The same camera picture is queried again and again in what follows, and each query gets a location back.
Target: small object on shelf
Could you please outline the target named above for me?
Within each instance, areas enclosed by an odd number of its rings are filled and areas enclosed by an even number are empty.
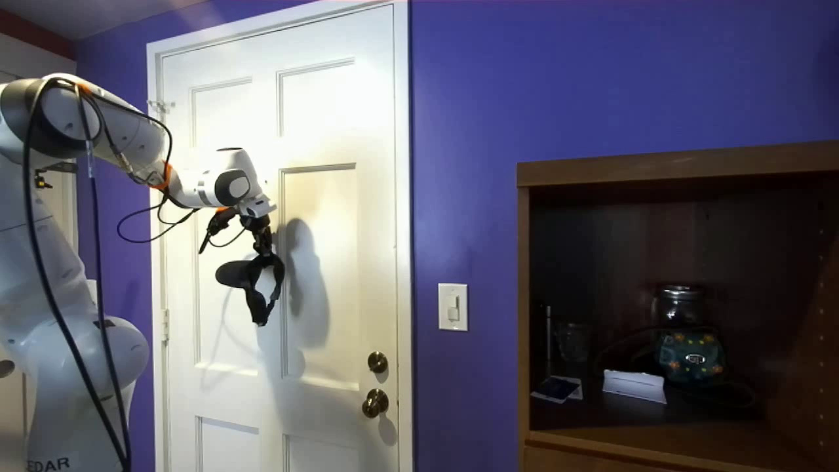
[[[530,396],[552,403],[565,403],[566,399],[582,400],[582,380],[548,375]]]
[[[604,392],[667,403],[665,377],[651,373],[604,369]]]
[[[667,377],[682,384],[707,384],[725,375],[725,349],[714,332],[667,332],[659,345]]]

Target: door knob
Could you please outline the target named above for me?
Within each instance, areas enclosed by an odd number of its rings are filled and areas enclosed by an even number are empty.
[[[364,399],[364,403],[363,403],[363,412],[364,412],[364,416],[374,420],[374,416],[389,412],[389,405],[391,405],[389,392],[374,387],[374,390],[367,390],[367,399]]]

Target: purple wall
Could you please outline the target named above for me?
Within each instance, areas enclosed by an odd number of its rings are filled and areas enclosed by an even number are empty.
[[[290,2],[214,4],[83,42],[83,72],[143,105],[151,38]],[[419,0],[412,108],[418,472],[511,472],[518,161],[839,138],[839,2]],[[144,190],[102,175],[113,228]],[[111,312],[151,332],[151,248],[109,230],[105,268]],[[471,282],[471,332],[436,331],[442,279]],[[152,468],[151,375],[134,439]]]

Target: door hinge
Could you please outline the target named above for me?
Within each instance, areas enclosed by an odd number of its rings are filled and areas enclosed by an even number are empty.
[[[151,100],[151,109],[165,121],[165,116],[176,108],[176,102],[160,102],[160,100]]]
[[[170,331],[170,314],[168,314],[168,310],[163,310],[160,345],[168,345],[168,331]]]

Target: black cable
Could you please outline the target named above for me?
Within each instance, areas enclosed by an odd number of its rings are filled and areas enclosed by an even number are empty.
[[[47,84],[50,84],[50,82],[43,82],[39,88],[34,91],[33,109],[39,108],[43,91],[47,88]],[[113,446],[118,462],[127,466],[127,453],[124,453],[124,447],[122,447],[122,443],[118,443],[118,436],[115,436],[115,429],[113,429],[113,425],[111,425],[111,420],[109,420],[109,412],[105,412],[102,400],[98,399],[98,387],[94,387],[94,383],[92,383],[92,377],[89,377],[89,369],[86,369],[86,365],[85,365],[85,357],[83,357],[83,350],[79,350],[79,344],[77,344],[69,321],[63,320],[63,312],[60,312],[60,306],[58,306],[58,300],[56,300],[56,294],[52,294],[52,286],[50,286],[45,255],[43,255],[43,245],[39,245],[39,239],[38,239],[34,202],[33,202],[33,185],[29,185],[29,173],[33,173],[33,135],[34,135],[34,118],[29,116],[22,167],[24,167],[24,198],[26,198],[26,205],[24,205],[24,209],[26,209],[26,232],[29,232],[34,264],[38,264],[38,272],[39,272],[43,291],[45,291],[45,297],[47,297],[50,312],[52,312],[52,316],[56,316],[56,321],[58,321],[58,327],[60,327],[60,332],[63,332],[63,338],[66,338],[66,344],[69,344],[69,349],[72,349],[72,353],[73,353],[73,361],[77,361],[77,367],[79,367],[79,375],[83,375],[83,380],[85,380],[85,387],[86,387],[86,392],[89,392],[89,399],[92,399],[92,403],[94,403],[94,408],[98,408],[98,415],[100,415],[100,420],[102,420],[102,426],[105,426],[105,432],[109,432],[109,437],[111,437],[111,446]]]
[[[86,116],[85,116],[83,93],[79,93],[79,116],[83,116],[85,135],[86,135],[86,141],[92,141],[94,135],[92,135]],[[92,217],[94,217],[92,220],[92,226],[94,226],[92,230],[94,230],[94,270],[98,270],[98,327],[100,327],[100,336],[102,336],[109,377],[111,377],[111,387],[113,387],[113,396],[115,396],[118,420],[122,420],[122,429],[124,429],[124,472],[132,472],[132,432],[130,432],[127,400],[124,400],[122,380],[118,380],[118,373],[115,373],[113,345],[111,345],[111,336],[109,336],[109,320],[105,320],[100,189],[98,189],[98,177],[92,173],[92,161],[86,161],[86,165],[89,165],[86,175],[89,175]]]
[[[105,345],[105,359],[109,359],[109,375],[111,375],[111,384],[113,384],[113,392],[115,392],[115,403],[118,403],[118,416],[122,416],[122,429],[124,429],[124,472],[132,472],[132,432],[130,432],[130,416],[127,416],[127,400],[124,400],[124,392],[122,392],[122,380],[118,380],[118,373],[115,373],[115,365],[113,365],[113,349],[111,349],[111,338],[109,338],[109,320],[105,320],[105,287],[102,287],[102,239],[100,239],[100,189],[98,189],[98,177],[89,177],[89,190],[92,190],[92,217],[94,217],[94,268],[98,268],[98,274],[100,274],[100,282],[98,282],[98,320],[100,320],[100,332],[102,332],[102,345]]]

